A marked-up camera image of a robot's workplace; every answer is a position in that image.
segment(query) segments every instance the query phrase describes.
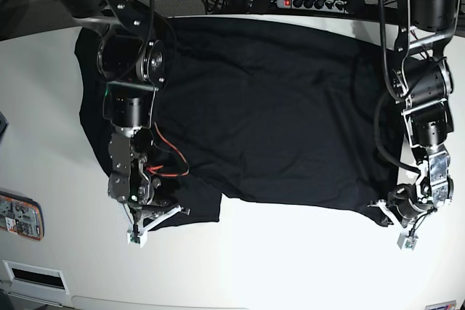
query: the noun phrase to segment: black cable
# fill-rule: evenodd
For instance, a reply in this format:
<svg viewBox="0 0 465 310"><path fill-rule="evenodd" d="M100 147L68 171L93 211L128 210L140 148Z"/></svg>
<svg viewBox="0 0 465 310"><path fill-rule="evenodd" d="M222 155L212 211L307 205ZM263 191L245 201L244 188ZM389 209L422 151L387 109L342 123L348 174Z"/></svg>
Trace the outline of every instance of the black cable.
<svg viewBox="0 0 465 310"><path fill-rule="evenodd" d="M219 8L219 5L224 5L225 3L225 0L222 0L222 3L220 4L219 1L220 0L201 0L202 1L202 4L203 4L203 7L205 8L205 15L215 11L215 10L218 10Z"/></svg>
<svg viewBox="0 0 465 310"><path fill-rule="evenodd" d="M387 3L384 3L384 6L387 7L388 5L393 5L395 3L397 3L397 1L389 1Z"/></svg>
<svg viewBox="0 0 465 310"><path fill-rule="evenodd" d="M148 46L151 38L152 38L152 28L153 28L153 19L155 18L155 0L149 0L149 8L150 8L150 14L149 14L149 20L147 24L147 35L144 38L142 45L139 48L139 51L137 51L137 56L134 62L124 71L122 74L116 76L116 77L110 77L106 78L105 76L97 76L99 80L108 83L110 81L115 81L120 78L123 78L127 74L129 74L134 67L136 66L137 62L142 59L142 57L145 54L145 48Z"/></svg>
<svg viewBox="0 0 465 310"><path fill-rule="evenodd" d="M436 211L437 211L437 209L433 207L433 208L430 208L426 213L416 217L415 223L413 223L413 227L410 230L410 232L408 233L408 236L410 236L410 237L414 236L416 230L418 230L418 228L423 224L423 222L427 218L427 216L429 216L431 213L434 213Z"/></svg>
<svg viewBox="0 0 465 310"><path fill-rule="evenodd" d="M389 79L389 68L387 67L387 44L386 44L386 18L384 17L384 0L378 0L379 8L379 38L381 40L381 58L383 67L384 83L391 97L401 102L402 99L397 96Z"/></svg>
<svg viewBox="0 0 465 310"><path fill-rule="evenodd" d="M414 172L415 174L420 174L421 172L419 168L402 163L398 159L394 158L391 154L389 154L389 152L384 148L384 145L381 141L381 132L379 131L379 117L381 115L381 108L383 107L383 104L386 102L388 97L389 95L387 91L384 92L382 96L379 98L378 103L376 104L376 108L375 108L373 128L374 128L374 134L375 134L376 149L379 151L381 156L385 160L389 161L392 165L396 165L397 167L403 168L406 171Z"/></svg>
<svg viewBox="0 0 465 310"><path fill-rule="evenodd" d="M386 4L386 3L390 2L390 1L397 2L397 0L385 0L384 4Z"/></svg>

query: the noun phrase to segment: red wire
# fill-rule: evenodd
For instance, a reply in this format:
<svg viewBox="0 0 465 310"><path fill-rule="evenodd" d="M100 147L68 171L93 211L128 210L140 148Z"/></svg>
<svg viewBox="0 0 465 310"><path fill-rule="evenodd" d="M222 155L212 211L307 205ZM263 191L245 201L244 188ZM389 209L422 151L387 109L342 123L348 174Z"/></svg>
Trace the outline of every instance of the red wire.
<svg viewBox="0 0 465 310"><path fill-rule="evenodd" d="M187 162L184 155L168 139L166 139L163 136L163 134L161 134L160 129L158 128L158 125L156 123L155 123L155 130L157 131L157 134L159 135L161 140L167 143L168 146L170 146L175 152L177 152L177 154L181 157L182 161L184 161L184 163L186 164L187 170L183 172L182 174L161 174L157 172L157 170L163 168L163 165L159 165L159 166L154 166L154 167L147 167L147 171L149 171L151 174L156 174L157 176L160 176L160 177L174 178L174 177L187 176L189 174L189 163Z"/></svg>

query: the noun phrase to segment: circuit board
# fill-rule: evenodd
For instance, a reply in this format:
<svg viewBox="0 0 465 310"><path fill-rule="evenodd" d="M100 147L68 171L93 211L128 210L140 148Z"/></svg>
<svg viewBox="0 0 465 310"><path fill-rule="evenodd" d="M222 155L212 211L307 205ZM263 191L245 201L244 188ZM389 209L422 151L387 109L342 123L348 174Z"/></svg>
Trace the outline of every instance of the circuit board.
<svg viewBox="0 0 465 310"><path fill-rule="evenodd" d="M38 203L0 192L0 229L28 239L44 237L44 222Z"/></svg>

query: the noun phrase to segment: black t-shirt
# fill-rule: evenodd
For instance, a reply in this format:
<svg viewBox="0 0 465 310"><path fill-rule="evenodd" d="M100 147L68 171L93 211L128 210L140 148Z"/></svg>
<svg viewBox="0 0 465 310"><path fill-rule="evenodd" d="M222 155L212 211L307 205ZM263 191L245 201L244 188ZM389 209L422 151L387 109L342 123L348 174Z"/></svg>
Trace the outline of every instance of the black t-shirt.
<svg viewBox="0 0 465 310"><path fill-rule="evenodd" d="M178 50L158 96L158 125L189 160L190 175L177 180L174 194L191 216L178 214L162 227L218 221L222 192L351 210L382 224L381 211L368 204L396 185L397 168L381 159L373 139L373 111L385 90L380 48L267 21L171 23ZM108 174L111 127L102 119L104 89L95 79L97 44L87 30L76 44L80 116ZM166 44L172 48L169 38ZM383 111L381 138L399 158L403 129L392 105Z"/></svg>

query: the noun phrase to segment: white tabletop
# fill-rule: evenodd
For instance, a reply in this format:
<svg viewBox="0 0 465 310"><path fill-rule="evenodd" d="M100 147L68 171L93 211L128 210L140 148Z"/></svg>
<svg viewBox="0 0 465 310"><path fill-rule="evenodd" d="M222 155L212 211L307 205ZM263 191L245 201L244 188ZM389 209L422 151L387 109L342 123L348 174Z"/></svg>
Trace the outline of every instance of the white tabletop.
<svg viewBox="0 0 465 310"><path fill-rule="evenodd" d="M312 17L279 20L379 42L378 26ZM0 258L60 269L72 297L167 306L420 310L465 299L465 39L446 55L456 90L456 131L446 146L455 197L427 219L413 252L397 230L354 212L245 203L223 197L218 224L150 233L126 244L126 221L79 123L80 28L0 42L0 187L41 204L41 242L0 232ZM395 37L395 28L389 28ZM7 274L0 266L0 280Z"/></svg>

